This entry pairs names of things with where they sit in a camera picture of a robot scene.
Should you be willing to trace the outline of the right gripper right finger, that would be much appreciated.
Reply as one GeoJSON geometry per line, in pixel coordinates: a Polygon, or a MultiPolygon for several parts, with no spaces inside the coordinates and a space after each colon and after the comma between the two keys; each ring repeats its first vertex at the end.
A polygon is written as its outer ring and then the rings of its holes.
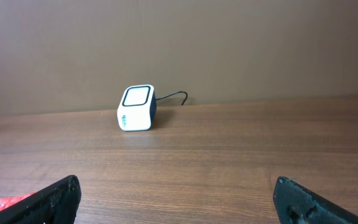
{"type": "Polygon", "coordinates": [[[280,223],[358,224],[358,216],[291,179],[280,176],[273,192],[280,223]]]}

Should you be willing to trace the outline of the red snack bag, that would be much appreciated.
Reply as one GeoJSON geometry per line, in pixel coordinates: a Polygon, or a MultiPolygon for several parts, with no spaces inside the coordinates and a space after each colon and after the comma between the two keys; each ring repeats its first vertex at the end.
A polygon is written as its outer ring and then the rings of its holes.
{"type": "Polygon", "coordinates": [[[16,197],[0,198],[0,211],[20,202],[21,200],[27,197],[30,197],[33,194],[34,192],[25,195],[16,196],[16,197]]]}

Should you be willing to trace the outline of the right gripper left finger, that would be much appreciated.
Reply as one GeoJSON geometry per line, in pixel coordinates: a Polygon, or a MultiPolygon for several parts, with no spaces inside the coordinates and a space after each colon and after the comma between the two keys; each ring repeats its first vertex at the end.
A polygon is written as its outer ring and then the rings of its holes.
{"type": "Polygon", "coordinates": [[[81,200],[80,183],[69,175],[0,211],[0,224],[74,224],[81,200]]]}

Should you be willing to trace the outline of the white barcode scanner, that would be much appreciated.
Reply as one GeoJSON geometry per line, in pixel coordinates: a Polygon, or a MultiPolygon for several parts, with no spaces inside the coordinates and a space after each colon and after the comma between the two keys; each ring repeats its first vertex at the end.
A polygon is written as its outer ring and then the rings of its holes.
{"type": "Polygon", "coordinates": [[[146,131],[152,127],[157,111],[152,85],[128,87],[117,109],[117,121],[123,131],[146,131]]]}

